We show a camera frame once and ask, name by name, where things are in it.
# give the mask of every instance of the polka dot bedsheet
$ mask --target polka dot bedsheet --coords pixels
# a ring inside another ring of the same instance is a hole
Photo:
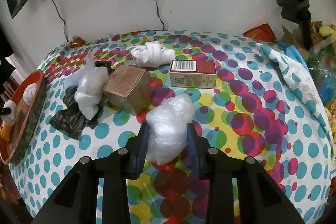
[[[106,106],[99,125],[85,128],[79,141],[51,127],[51,117],[65,106],[64,79],[83,66],[88,51],[113,66],[135,66],[130,52],[146,41],[160,41],[177,59],[214,60],[214,89],[174,88],[169,65],[150,69],[152,96],[139,116]],[[196,108],[194,125],[211,146],[231,157],[256,157],[279,184],[306,223],[323,213],[331,181],[332,138],[316,88],[301,64],[280,53],[274,43],[224,33],[144,31],[107,37],[71,49],[62,44],[39,66],[48,80],[47,97],[26,155],[10,165],[28,211],[34,217],[53,190],[83,156],[108,156],[135,136],[146,113],[162,100],[186,93]],[[100,179],[97,223],[102,223]],[[188,151],[158,166],[146,162],[137,181],[128,181],[132,223],[204,223],[209,182],[190,171]],[[234,180],[235,215],[239,215]]]

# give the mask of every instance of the white folded cloth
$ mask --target white folded cloth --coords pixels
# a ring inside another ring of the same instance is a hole
[[[142,68],[158,68],[175,59],[175,51],[166,48],[159,41],[146,42],[145,46],[137,46],[131,51],[133,60]]]

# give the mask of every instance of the cardboard box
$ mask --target cardboard box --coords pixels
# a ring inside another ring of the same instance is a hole
[[[173,60],[169,74],[172,86],[213,89],[216,85],[214,61]]]
[[[139,115],[151,96],[149,76],[144,69],[120,66],[103,86],[103,93],[112,105]]]

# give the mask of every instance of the black cable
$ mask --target black cable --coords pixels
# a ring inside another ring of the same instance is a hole
[[[55,1],[54,0],[51,0],[52,2],[53,2],[53,4],[54,4],[54,6],[55,6],[55,8],[56,8],[56,11],[57,11],[57,14],[58,14],[58,16],[59,16],[59,18],[63,21],[63,32],[64,32],[64,36],[65,36],[65,38],[66,38],[66,40],[67,40],[67,42],[69,42],[69,39],[68,39],[68,30],[67,30],[67,23],[65,22],[65,20],[63,19],[63,17],[61,17],[61,15],[59,14],[59,11],[58,11],[58,8],[57,8],[57,5],[56,5],[56,3],[55,3]]]
[[[162,27],[162,30],[164,31],[165,30],[165,23],[162,21],[161,17],[160,17],[160,13],[159,13],[159,6],[158,6],[158,1],[155,0],[155,4],[156,4],[156,13],[157,13],[157,17],[160,19],[163,27]]]

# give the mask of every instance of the wall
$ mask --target wall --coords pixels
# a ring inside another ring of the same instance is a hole
[[[90,40],[161,28],[154,0],[55,1],[67,21],[69,37]],[[313,20],[336,23],[335,0],[309,1]],[[267,22],[280,38],[281,23],[289,29],[296,26],[281,19],[276,0],[158,0],[158,4],[169,29],[242,34]],[[18,55],[12,60],[23,67],[21,76],[33,71],[50,50],[65,41],[63,23],[51,0],[29,0],[14,19],[6,0],[0,0],[0,22]]]

